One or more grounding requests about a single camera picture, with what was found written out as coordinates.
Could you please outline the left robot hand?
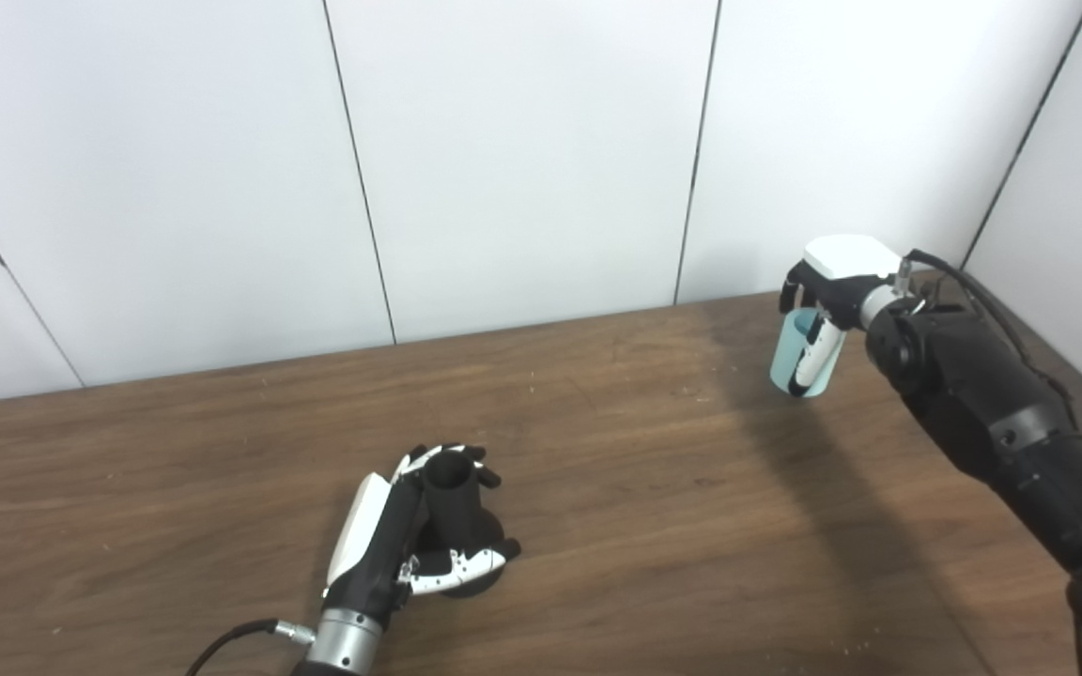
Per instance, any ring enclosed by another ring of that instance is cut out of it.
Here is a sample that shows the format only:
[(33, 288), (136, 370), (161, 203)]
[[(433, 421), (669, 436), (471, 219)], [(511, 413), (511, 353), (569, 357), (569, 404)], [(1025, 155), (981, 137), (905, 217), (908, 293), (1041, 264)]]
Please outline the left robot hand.
[(390, 478), (366, 475), (328, 564), (324, 610), (387, 628), (415, 596), (492, 587), (522, 544), (481, 505), (484, 489), (502, 483), (486, 456), (478, 446), (417, 446)]

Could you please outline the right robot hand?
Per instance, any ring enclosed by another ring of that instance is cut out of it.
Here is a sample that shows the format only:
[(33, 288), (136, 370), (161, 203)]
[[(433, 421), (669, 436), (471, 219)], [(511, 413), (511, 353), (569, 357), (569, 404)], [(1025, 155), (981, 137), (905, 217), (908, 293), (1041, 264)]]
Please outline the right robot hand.
[(812, 314), (807, 332), (791, 352), (791, 371), (779, 380), (787, 393), (806, 397), (824, 381), (845, 335), (867, 330), (879, 312), (905, 299), (897, 286), (903, 260), (874, 237), (816, 237), (786, 274), (778, 312)]

